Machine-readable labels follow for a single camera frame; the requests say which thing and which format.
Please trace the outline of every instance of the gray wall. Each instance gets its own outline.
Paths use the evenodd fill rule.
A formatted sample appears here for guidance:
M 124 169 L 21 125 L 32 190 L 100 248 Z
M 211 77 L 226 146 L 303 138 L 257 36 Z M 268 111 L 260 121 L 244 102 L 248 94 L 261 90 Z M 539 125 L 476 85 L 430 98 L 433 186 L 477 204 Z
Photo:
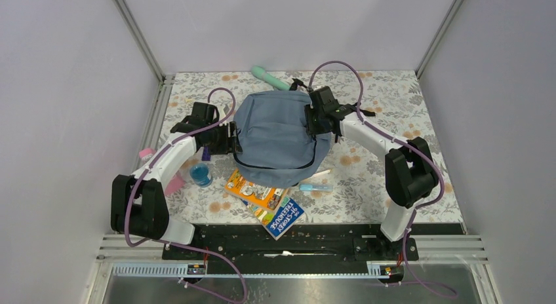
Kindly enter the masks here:
M 0 0 L 0 302 L 78 303 L 157 83 L 112 0 Z
M 422 77 L 504 303 L 556 295 L 556 0 L 466 0 Z
M 416 69 L 453 0 L 127 0 L 166 73 Z

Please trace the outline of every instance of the pink object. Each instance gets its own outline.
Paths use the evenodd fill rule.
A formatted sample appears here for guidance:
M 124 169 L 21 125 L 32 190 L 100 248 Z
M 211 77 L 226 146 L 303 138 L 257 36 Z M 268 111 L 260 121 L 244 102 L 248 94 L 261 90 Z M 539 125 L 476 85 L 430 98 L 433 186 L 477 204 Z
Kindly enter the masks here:
M 152 158 L 155 153 L 156 150 L 147 148 L 139 151 L 139 157 L 146 163 Z M 182 178 L 180 173 L 177 172 L 176 175 L 174 175 L 174 177 L 170 180 L 170 183 L 168 183 L 168 185 L 166 186 L 166 189 L 164 190 L 164 196 L 170 196 L 171 194 L 182 188 L 185 184 L 186 183 L 184 179 Z
M 186 183 L 184 179 L 182 178 L 180 173 L 177 172 L 176 175 L 174 175 L 174 177 L 170 180 L 170 183 L 168 183 L 168 186 L 166 186 L 166 189 L 164 190 L 164 196 L 171 195 L 175 191 L 178 191 L 180 188 L 182 188 L 185 184 Z
M 141 160 L 145 160 L 144 158 L 147 157 L 148 155 L 154 155 L 156 153 L 156 151 L 152 148 L 147 148 L 147 149 L 143 149 L 141 151 L 139 151 L 139 157 L 141 158 Z

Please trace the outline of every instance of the blue bottle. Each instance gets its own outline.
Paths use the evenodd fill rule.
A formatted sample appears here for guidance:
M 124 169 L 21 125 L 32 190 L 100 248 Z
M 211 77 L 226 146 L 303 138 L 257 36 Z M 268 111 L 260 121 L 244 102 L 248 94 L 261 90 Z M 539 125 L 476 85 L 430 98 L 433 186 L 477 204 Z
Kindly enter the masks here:
M 205 163 L 195 164 L 189 170 L 193 182 L 199 187 L 208 187 L 212 183 L 212 174 Z

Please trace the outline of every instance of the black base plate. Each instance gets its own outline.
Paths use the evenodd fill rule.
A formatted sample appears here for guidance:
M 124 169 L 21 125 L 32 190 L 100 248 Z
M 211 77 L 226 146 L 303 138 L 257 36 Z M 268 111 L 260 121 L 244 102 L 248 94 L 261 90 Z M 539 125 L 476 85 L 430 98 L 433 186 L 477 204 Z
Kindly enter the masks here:
M 338 274 L 368 273 L 367 261 L 397 261 L 397 254 L 384 257 L 373 252 L 380 224 L 358 225 L 294 225 L 279 240 L 274 240 L 261 225 L 196 225 L 191 246 L 208 248 L 232 260 L 245 274 Z M 457 223 L 420 224 L 412 227 L 413 235 L 461 235 Z M 418 260 L 415 241 L 408 241 L 408 260 Z M 264 254 L 311 254 L 310 256 L 265 257 Z M 203 255 L 171 246 L 163 259 L 202 260 Z M 208 258 L 209 274 L 232 274 L 234 271 L 221 259 Z

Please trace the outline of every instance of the book cover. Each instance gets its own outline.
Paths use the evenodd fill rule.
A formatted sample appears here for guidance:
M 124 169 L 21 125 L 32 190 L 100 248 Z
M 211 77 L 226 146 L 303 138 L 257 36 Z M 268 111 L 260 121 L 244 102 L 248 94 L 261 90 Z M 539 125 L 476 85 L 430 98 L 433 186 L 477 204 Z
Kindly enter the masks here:
M 274 212 L 288 190 L 257 185 L 246 180 L 239 170 L 235 169 L 224 186 L 224 191 L 268 212 Z
M 245 200 L 242 200 L 242 202 L 275 240 L 284 235 L 294 222 L 305 213 L 297 202 L 288 196 L 284 197 L 280 207 L 276 209 L 276 213 L 268 212 Z

